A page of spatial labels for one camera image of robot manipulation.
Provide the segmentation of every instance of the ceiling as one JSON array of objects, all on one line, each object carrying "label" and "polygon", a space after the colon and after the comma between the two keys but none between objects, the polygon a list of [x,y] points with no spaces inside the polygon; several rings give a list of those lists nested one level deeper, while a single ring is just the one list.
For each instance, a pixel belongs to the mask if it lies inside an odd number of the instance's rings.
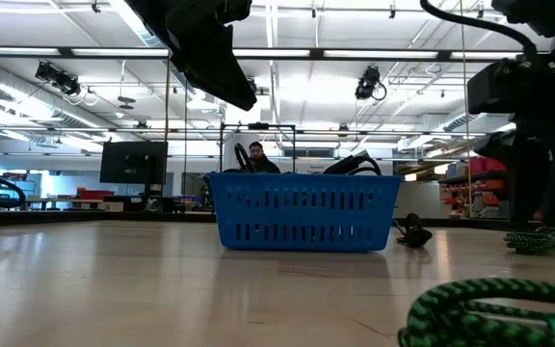
[{"label": "ceiling", "polygon": [[[0,10],[43,10],[89,9],[92,0],[0,0]],[[484,1],[485,19],[498,21],[501,16],[490,9],[490,0]],[[234,27],[234,47],[319,47],[331,48],[430,48],[430,49],[493,49],[519,50],[519,45],[498,34],[464,27],[437,20],[422,13],[418,0],[400,0],[394,19],[388,18],[389,0],[316,0],[319,13],[311,15],[314,1],[311,0],[263,0],[254,1],[251,16]],[[442,5],[446,11],[458,11],[458,0],[432,1]],[[466,10],[477,10],[478,0],[463,0]],[[277,19],[268,33],[266,6],[277,6]],[[108,1],[99,1],[102,13],[84,11],[78,13],[20,14],[0,12],[0,45],[12,46],[104,46],[141,47],[143,41],[132,31],[118,12],[111,11]],[[539,47],[546,50],[550,40],[538,37],[527,26],[512,25],[526,34]],[[90,87],[98,96],[93,106],[80,102],[77,106],[63,102],[65,108],[81,108],[104,124],[117,127],[132,127],[139,120],[147,120],[153,127],[163,127],[166,117],[167,68],[161,61],[127,60],[65,60],[0,58],[0,70],[20,78],[34,86],[41,86],[35,78],[40,61],[47,61]],[[271,67],[269,61],[240,61],[247,76],[253,77],[259,87],[271,89]],[[398,129],[433,130],[464,108],[464,79],[470,78],[486,64],[432,64],[400,63],[388,77],[385,75],[394,66],[392,62],[372,63],[379,68],[388,87],[385,101],[372,103],[356,100],[354,96],[357,80],[370,65],[369,62],[328,61],[276,61],[276,98],[278,121],[296,124],[301,128],[335,129],[339,123],[347,123],[352,129]],[[421,90],[441,73],[437,80]],[[46,90],[58,96],[50,86]],[[186,112],[187,97],[176,81],[179,93],[170,93],[169,118],[175,125],[184,126],[181,120]],[[134,109],[121,111],[118,96],[137,100]],[[273,121],[271,102],[268,95],[260,96],[261,120]],[[210,96],[207,102],[213,102]],[[219,126],[224,109],[219,112],[202,113],[188,110],[189,126],[205,128]],[[489,115],[469,124],[468,130],[490,132],[507,124],[506,116]],[[456,131],[465,131],[462,126]],[[323,140],[327,137],[316,137]],[[384,136],[368,139],[368,143],[397,142],[401,136]]]}]

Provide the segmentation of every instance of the desk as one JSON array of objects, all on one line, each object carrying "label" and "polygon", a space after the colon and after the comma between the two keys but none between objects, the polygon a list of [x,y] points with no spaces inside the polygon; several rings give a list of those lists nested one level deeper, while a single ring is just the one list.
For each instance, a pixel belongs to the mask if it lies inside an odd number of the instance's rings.
[{"label": "desk", "polygon": [[72,207],[74,205],[78,205],[78,204],[82,204],[82,203],[88,203],[90,205],[90,208],[97,208],[98,204],[102,202],[102,200],[83,200],[83,199],[27,199],[25,201],[25,203],[20,206],[20,209],[23,211],[26,211],[28,209],[28,206],[30,206],[32,203],[41,203],[41,210],[45,211],[46,210],[46,205],[48,203],[51,203],[51,208],[57,208],[57,202],[71,202],[72,203]]}]

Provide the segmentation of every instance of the dark hair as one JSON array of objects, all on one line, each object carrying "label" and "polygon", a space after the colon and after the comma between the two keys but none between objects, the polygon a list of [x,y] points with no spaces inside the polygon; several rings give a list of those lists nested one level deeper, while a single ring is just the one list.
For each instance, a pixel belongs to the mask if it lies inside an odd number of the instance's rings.
[{"label": "dark hair", "polygon": [[250,145],[250,149],[252,147],[260,147],[260,149],[262,149],[262,145],[258,141],[252,142],[251,145]]}]

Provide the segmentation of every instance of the person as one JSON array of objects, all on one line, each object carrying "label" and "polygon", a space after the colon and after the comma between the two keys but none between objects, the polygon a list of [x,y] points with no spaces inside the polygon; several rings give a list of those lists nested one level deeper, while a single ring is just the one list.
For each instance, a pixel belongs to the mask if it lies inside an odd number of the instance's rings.
[{"label": "person", "polygon": [[280,174],[278,166],[269,161],[262,145],[257,141],[250,145],[250,159],[257,173]]}]

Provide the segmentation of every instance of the shelf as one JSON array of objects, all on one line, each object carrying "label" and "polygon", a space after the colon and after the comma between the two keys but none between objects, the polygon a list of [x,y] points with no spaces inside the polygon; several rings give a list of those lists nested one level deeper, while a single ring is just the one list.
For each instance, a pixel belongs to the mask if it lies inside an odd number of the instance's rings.
[{"label": "shelf", "polygon": [[[476,181],[479,179],[494,179],[494,178],[505,178],[507,176],[507,172],[501,171],[493,171],[493,172],[486,172],[486,173],[476,173],[472,176],[472,181]],[[454,177],[454,178],[445,178],[438,181],[440,184],[452,184],[452,183],[464,183],[468,181],[468,177]]]}]

